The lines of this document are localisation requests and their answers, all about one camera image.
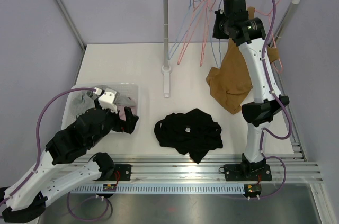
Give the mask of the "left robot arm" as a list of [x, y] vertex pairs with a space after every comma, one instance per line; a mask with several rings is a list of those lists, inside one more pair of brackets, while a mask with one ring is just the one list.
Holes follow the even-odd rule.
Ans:
[[131, 108], [125, 119], [109, 109], [91, 108], [47, 143], [35, 164], [11, 187], [1, 188], [6, 204], [1, 218], [6, 223], [27, 223], [41, 216], [61, 196], [89, 181], [118, 177], [108, 153], [96, 153], [84, 166], [56, 180], [53, 176], [82, 157], [111, 131], [132, 134], [139, 120]]

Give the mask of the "mauve pink tank top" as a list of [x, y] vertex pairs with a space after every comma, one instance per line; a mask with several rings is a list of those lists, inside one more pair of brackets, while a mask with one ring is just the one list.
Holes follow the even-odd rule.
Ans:
[[[123, 120], [123, 121], [126, 120], [124, 108], [125, 108], [125, 106], [118, 106], [119, 116], [120, 116], [120, 119]], [[137, 107], [136, 106], [131, 107], [131, 110], [132, 110], [133, 115], [137, 115]]]

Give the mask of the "brown tank top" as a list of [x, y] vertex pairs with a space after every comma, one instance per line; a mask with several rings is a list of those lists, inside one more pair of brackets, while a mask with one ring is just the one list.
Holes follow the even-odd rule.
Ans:
[[278, 50], [269, 48], [264, 29], [252, 40], [240, 40], [239, 45], [232, 38], [228, 40], [227, 52], [221, 68], [212, 67], [206, 77], [210, 95], [229, 113], [242, 110], [242, 102], [253, 90], [253, 102], [261, 105], [274, 100], [281, 94], [270, 81], [271, 58], [277, 60]]

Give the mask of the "pink hanger of green top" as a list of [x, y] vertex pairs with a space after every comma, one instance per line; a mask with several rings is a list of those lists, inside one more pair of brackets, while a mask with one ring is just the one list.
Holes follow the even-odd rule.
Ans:
[[194, 33], [201, 21], [202, 18], [202, 12], [208, 7], [209, 0], [191, 0], [190, 4], [192, 7], [192, 15], [190, 18], [190, 23], [188, 25], [187, 31], [184, 35], [183, 39], [183, 46], [180, 51], [179, 58], [177, 60], [177, 65], [180, 65], [184, 55], [186, 53], [186, 50], [191, 43], [191, 40], [194, 36]]

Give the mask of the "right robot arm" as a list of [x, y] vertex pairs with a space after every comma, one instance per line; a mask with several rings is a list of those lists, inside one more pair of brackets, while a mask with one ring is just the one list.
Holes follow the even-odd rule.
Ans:
[[250, 19], [246, 0], [223, 0], [224, 7], [215, 12], [213, 37], [231, 39], [239, 48], [249, 72], [253, 102], [242, 107], [247, 122], [247, 143], [240, 164], [226, 164], [227, 181], [271, 181], [272, 175], [263, 156], [266, 142], [264, 129], [274, 116], [289, 104], [277, 87], [264, 43], [266, 33], [259, 18]]

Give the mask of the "black tank top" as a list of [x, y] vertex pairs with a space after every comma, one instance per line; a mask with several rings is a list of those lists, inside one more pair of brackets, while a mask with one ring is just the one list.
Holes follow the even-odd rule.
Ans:
[[223, 148], [221, 132], [212, 116], [199, 109], [172, 113], [154, 126], [160, 146], [174, 148], [181, 155], [189, 154], [197, 164], [209, 151]]

